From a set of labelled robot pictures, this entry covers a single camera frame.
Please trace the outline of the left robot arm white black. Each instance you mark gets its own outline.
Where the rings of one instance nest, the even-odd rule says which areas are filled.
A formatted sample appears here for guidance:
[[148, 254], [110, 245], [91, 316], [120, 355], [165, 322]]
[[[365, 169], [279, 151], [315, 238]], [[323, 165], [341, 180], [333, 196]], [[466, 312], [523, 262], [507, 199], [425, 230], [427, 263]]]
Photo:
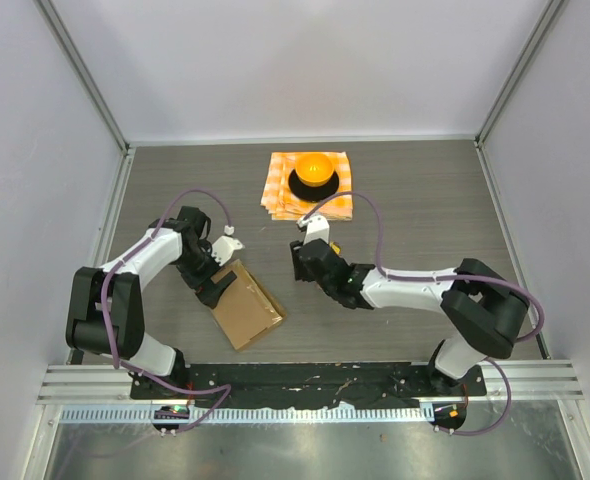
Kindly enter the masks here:
[[138, 243], [100, 267], [82, 267], [73, 277], [66, 325], [69, 347], [112, 358], [118, 366], [153, 375], [153, 386], [165, 398], [180, 397], [188, 385], [183, 354], [147, 333], [143, 291], [168, 266], [206, 307], [215, 308], [236, 280], [227, 273], [233, 254], [243, 248], [234, 228], [208, 239], [211, 219], [196, 207], [183, 206], [175, 218], [150, 224]]

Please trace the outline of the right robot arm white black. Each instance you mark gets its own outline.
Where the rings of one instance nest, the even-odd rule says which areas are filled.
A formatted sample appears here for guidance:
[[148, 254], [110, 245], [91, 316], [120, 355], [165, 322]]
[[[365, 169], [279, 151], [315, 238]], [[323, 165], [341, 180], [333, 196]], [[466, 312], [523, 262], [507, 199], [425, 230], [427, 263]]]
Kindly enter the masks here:
[[438, 344], [425, 374], [440, 395], [458, 388], [478, 362], [510, 358], [530, 307], [524, 293], [477, 259], [409, 280], [410, 272], [348, 263], [321, 239], [293, 241], [289, 248], [295, 279], [316, 283], [345, 308], [401, 307], [445, 315], [456, 333]]

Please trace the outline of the yellow utility knife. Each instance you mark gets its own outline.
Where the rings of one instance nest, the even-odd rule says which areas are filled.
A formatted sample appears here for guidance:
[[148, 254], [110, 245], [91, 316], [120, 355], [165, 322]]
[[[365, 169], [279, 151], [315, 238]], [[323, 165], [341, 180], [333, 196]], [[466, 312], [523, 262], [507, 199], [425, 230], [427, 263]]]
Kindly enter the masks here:
[[336, 244], [335, 242], [331, 242], [330, 247], [334, 251], [335, 254], [337, 254], [337, 255], [341, 254], [341, 247], [338, 244]]

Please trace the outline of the brown cardboard express box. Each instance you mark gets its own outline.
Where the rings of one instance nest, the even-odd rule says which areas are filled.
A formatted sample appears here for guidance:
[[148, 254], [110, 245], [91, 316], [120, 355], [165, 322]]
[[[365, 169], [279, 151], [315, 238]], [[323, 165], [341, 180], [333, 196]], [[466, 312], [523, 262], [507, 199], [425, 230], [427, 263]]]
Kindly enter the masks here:
[[282, 324], [286, 309], [240, 261], [227, 265], [213, 279], [234, 272], [236, 280], [212, 310], [214, 320], [233, 349], [241, 352]]

